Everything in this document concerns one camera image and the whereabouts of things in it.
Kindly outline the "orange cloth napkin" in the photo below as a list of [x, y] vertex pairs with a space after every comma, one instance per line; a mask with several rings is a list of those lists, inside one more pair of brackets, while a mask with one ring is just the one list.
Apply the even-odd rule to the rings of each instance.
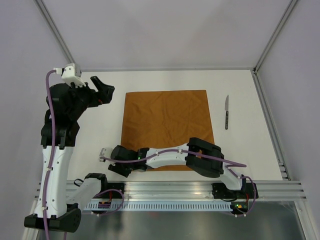
[[205, 90], [128, 92], [125, 95], [121, 146], [169, 148], [190, 138], [214, 143]]

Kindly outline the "steak knife marbled handle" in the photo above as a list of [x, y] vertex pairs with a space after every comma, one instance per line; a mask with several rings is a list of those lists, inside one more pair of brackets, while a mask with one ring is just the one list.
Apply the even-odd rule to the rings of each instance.
[[224, 129], [228, 130], [229, 129], [229, 95], [226, 96], [224, 110], [225, 110]]

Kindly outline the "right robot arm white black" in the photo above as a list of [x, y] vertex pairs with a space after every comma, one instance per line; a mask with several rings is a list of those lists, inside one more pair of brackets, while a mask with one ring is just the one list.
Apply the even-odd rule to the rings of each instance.
[[125, 178], [133, 171], [187, 167], [202, 177], [220, 180], [212, 185], [214, 199], [233, 202], [240, 199], [256, 200], [259, 197], [257, 185], [252, 179], [234, 170], [245, 168], [245, 164], [225, 159], [219, 146], [197, 137], [168, 148], [144, 147], [134, 151], [118, 145], [110, 157], [102, 156], [101, 159], [110, 162], [109, 171]]

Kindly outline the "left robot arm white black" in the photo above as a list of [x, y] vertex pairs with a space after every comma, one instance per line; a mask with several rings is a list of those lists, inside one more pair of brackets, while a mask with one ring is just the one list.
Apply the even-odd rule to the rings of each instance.
[[109, 193], [108, 180], [103, 173], [88, 173], [75, 193], [67, 197], [67, 178], [70, 160], [80, 130], [78, 119], [88, 109], [111, 102], [114, 86], [92, 76], [95, 89], [88, 83], [58, 83], [47, 86], [44, 126], [41, 129], [43, 170], [40, 195], [32, 214], [24, 219], [26, 228], [74, 233], [82, 211], [92, 198], [104, 198]]

